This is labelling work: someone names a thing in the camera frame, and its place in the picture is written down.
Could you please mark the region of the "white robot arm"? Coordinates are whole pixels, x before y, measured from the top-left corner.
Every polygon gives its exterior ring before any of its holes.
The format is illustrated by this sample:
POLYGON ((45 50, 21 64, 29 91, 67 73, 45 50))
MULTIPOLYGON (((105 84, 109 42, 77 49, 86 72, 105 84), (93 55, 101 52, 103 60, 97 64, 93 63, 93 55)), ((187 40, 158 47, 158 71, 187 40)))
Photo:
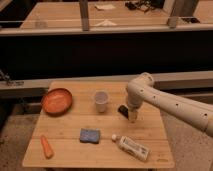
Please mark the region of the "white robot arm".
POLYGON ((127 83, 126 103, 130 111, 137 111, 147 102, 213 137, 213 105, 166 93, 153 85, 154 79, 147 72, 127 83))

